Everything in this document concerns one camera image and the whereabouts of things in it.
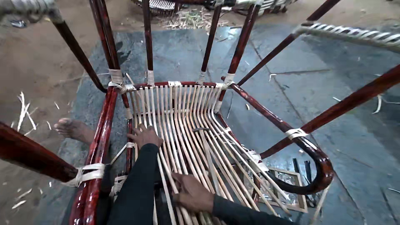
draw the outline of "bare foot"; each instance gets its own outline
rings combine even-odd
[[[78,120],[62,118],[54,125],[54,128],[62,136],[82,141],[88,145],[94,138],[94,130]]]

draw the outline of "debris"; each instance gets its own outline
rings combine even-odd
[[[46,123],[47,123],[47,125],[49,126],[49,129],[51,130],[51,126],[50,126],[49,121],[46,121]]]
[[[217,42],[225,41],[226,39],[228,39],[228,38],[224,38],[222,40],[218,40]]]
[[[22,195],[18,196],[15,200],[18,201],[18,200],[20,200],[21,198],[27,196],[27,195],[28,195],[29,193],[31,193],[31,192],[32,192],[32,188],[29,189],[27,192],[24,192]]]
[[[27,135],[30,134],[33,130],[34,130],[34,128],[32,128],[30,131],[26,132],[26,133],[24,134],[24,136],[27,136]]]
[[[233,102],[233,92],[232,92],[232,98],[230,100],[230,106],[229,106],[229,110],[228,110],[228,115],[226,116],[227,119],[229,118],[229,113],[230,113],[230,110],[232,109],[232,102]]]
[[[56,101],[54,101],[54,104],[56,105],[57,109],[60,109],[60,108],[58,107],[58,105],[57,105]]]
[[[206,13],[206,10],[181,10],[175,16],[161,18],[162,27],[176,29],[206,29],[207,33],[211,27],[212,15]],[[228,21],[220,20],[217,26],[225,26]]]
[[[276,74],[275,73],[270,74],[270,79],[268,80],[268,82],[271,81],[272,76],[276,76]]]
[[[378,107],[376,108],[375,112],[373,112],[372,114],[378,113],[382,106],[382,95],[378,94],[377,97],[378,97]]]
[[[129,79],[129,81],[130,81],[130,83],[131,83],[132,85],[135,84],[135,83],[133,83],[132,78],[129,76],[129,74],[128,74],[127,72],[125,73],[125,76]]]
[[[10,20],[10,23],[13,27],[17,27],[17,28],[25,28],[26,27],[26,22],[23,20]]]
[[[391,191],[395,191],[395,192],[397,192],[397,193],[400,193],[400,191],[398,191],[398,190],[396,190],[396,189],[393,189],[393,188],[388,188],[388,190],[391,190]]]
[[[21,113],[20,113],[20,119],[18,121],[17,131],[20,131],[21,125],[22,125],[22,121],[24,120],[24,117],[25,117],[25,114],[26,114],[26,112],[25,112],[25,96],[24,96],[24,93],[22,91],[21,91],[20,96],[18,96],[18,99],[21,102]]]
[[[17,204],[15,204],[11,209],[15,209],[17,207],[19,207],[20,205],[24,204],[26,202],[26,200],[20,201]]]

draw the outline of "wooden frame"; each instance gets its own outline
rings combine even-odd
[[[278,172],[288,174],[294,178],[294,182],[297,186],[303,186],[302,181],[301,181],[301,176],[299,173],[288,171],[288,170],[282,170],[282,169],[278,169],[278,168],[272,168],[272,167],[269,167],[269,169],[272,173],[275,174],[275,176],[278,176]],[[297,195],[297,201],[298,201],[299,206],[293,206],[291,204],[286,204],[286,207],[291,210],[299,211],[302,213],[308,213],[306,196],[305,195]],[[271,202],[270,204],[279,206],[278,203],[276,203],[276,202]]]

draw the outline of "white woven band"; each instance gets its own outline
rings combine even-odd
[[[305,137],[308,134],[306,132],[304,132],[304,130],[302,130],[301,128],[297,128],[297,129],[290,129],[288,131],[285,132],[285,134],[288,136],[288,138],[290,140],[292,140],[295,137]]]
[[[152,70],[147,71],[147,83],[154,87],[154,72]]]
[[[78,187],[82,182],[88,181],[88,180],[93,180],[93,179],[101,179],[104,176],[104,168],[106,167],[105,164],[103,163],[95,163],[95,164],[90,164],[86,165],[84,167],[79,167],[78,173],[76,174],[76,177],[73,178],[72,180],[62,183],[65,186],[70,186],[70,187]],[[83,174],[85,170],[93,170],[91,172]]]
[[[128,177],[127,175],[124,175],[124,176],[116,177],[114,179],[114,185],[111,188],[111,192],[110,192],[109,196],[111,196],[111,197],[115,196],[117,194],[117,192],[119,192],[121,190],[127,177]]]
[[[250,157],[252,157],[254,159],[255,162],[259,162],[261,161],[261,156],[260,154],[258,154],[256,151],[248,151],[247,152]],[[249,157],[247,157],[247,154],[243,153],[242,154],[243,158],[245,159],[249,159]],[[261,171],[268,171],[268,167],[261,161],[260,163],[255,164],[253,162],[253,160],[250,161],[250,167],[256,172],[256,173],[260,173]]]
[[[135,143],[133,143],[133,142],[127,142],[126,143],[126,147],[127,148],[133,148],[135,146]]]
[[[215,103],[214,113],[218,113],[220,111],[221,105],[222,105],[222,101],[217,101],[217,103]]]
[[[199,85],[203,85],[205,76],[206,76],[206,72],[200,71],[199,80],[197,81],[197,83]]]
[[[125,108],[126,109],[126,118],[127,119],[132,119],[132,112],[130,111],[130,108]]]

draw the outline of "hand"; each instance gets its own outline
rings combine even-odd
[[[139,128],[133,128],[133,132],[135,132],[135,135],[128,134],[128,138],[133,139],[133,141],[138,144],[138,148],[141,149],[143,145],[145,144],[155,144],[157,147],[160,147],[164,140],[162,138],[159,138],[156,134],[156,131],[154,130],[153,126],[149,126],[148,128],[145,127],[144,124],[139,124]]]
[[[172,194],[174,202],[195,213],[212,213],[214,195],[209,192],[194,176],[172,173],[179,194]]]

